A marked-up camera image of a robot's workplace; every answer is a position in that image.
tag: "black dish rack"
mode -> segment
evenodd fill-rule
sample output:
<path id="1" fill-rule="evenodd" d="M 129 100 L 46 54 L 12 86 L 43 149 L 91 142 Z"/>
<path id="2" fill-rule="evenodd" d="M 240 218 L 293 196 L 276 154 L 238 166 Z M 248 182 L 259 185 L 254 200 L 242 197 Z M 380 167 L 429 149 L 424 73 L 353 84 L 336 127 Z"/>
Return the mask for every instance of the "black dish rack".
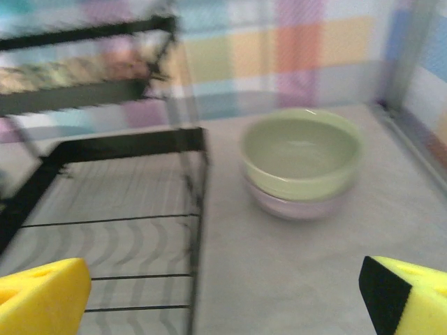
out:
<path id="1" fill-rule="evenodd" d="M 165 93 L 154 89 L 170 79 L 163 60 L 177 44 L 177 18 L 163 8 L 138 22 L 0 40 L 5 52 L 117 35 L 137 40 L 137 33 L 156 30 L 166 39 L 134 77 L 0 94 L 0 117 L 38 161 L 1 204 L 0 275 L 84 258 L 93 285 L 79 334 L 194 334 L 209 167 L 205 131 L 196 110 L 189 111 L 190 126 L 183 125 L 168 86 Z M 42 68 L 33 75 L 48 80 Z M 147 98 L 165 101 L 169 130 L 69 140 L 48 155 L 12 116 Z"/>

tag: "bowl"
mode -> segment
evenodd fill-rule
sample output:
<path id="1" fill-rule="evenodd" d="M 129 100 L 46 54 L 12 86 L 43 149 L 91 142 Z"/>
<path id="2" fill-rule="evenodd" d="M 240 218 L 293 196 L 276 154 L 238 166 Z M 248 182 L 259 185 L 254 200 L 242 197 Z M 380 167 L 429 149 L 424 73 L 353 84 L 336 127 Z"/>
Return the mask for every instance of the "bowl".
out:
<path id="1" fill-rule="evenodd" d="M 287 109 L 251 125 L 242 138 L 245 173 L 263 192 L 290 201 L 324 200 L 355 180 L 358 128 L 322 110 Z"/>
<path id="2" fill-rule="evenodd" d="M 253 185 L 248 177 L 244 179 L 249 193 L 259 207 L 273 216 L 289 221 L 310 221 L 327 218 L 343 207 L 351 193 L 351 188 L 349 188 L 330 199 L 315 202 L 296 202 L 275 198 Z"/>

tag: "green bowl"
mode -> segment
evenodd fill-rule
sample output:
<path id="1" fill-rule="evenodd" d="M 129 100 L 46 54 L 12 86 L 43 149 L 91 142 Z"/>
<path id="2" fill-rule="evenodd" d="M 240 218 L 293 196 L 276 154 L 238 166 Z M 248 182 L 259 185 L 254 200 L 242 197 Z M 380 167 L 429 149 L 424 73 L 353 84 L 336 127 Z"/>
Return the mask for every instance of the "green bowl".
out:
<path id="1" fill-rule="evenodd" d="M 350 121 L 320 110 L 287 109 L 251 125 L 242 138 L 248 178 L 280 199 L 328 199 L 354 182 L 362 136 Z"/>

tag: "plaid wallpaper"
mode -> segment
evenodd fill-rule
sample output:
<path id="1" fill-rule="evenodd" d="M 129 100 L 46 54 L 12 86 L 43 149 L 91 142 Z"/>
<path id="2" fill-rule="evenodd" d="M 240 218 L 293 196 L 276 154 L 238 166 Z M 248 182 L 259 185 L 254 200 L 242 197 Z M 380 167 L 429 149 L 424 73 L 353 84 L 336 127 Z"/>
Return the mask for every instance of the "plaid wallpaper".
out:
<path id="1" fill-rule="evenodd" d="M 36 29 L 129 20 L 143 17 L 153 1 L 156 0 L 2 0 L 0 31 L 23 34 Z M 173 91 L 181 109 L 193 91 L 202 119 L 267 113 L 278 107 L 376 100 L 386 86 L 386 75 L 397 55 L 397 42 L 410 6 L 409 0 L 177 3 L 187 57 L 178 49 L 167 67 L 173 74 Z M 145 50 L 150 50 L 151 37 L 143 39 Z M 120 58 L 126 57 L 131 48 L 128 39 L 113 38 L 79 43 L 75 51 L 61 46 L 2 54 L 0 66 L 80 55 Z M 187 68 L 190 75 L 184 73 Z M 156 101 L 48 112 L 18 119 L 39 139 L 167 122 L 163 104 Z M 1 120 L 0 140 L 15 140 Z"/>
<path id="2" fill-rule="evenodd" d="M 442 0 L 410 89 L 404 120 L 447 170 L 447 0 Z"/>

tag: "purple bowl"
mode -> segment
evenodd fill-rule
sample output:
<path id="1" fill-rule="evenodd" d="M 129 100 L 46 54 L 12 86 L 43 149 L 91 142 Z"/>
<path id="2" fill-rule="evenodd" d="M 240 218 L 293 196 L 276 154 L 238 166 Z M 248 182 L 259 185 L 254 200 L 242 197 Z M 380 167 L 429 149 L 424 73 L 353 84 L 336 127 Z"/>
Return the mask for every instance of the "purple bowl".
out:
<path id="1" fill-rule="evenodd" d="M 244 177 L 247 189 L 256 203 L 267 213 L 286 220 L 316 220 L 335 214 L 346 202 L 351 188 L 333 198 L 315 202 L 296 202 L 269 195 Z"/>

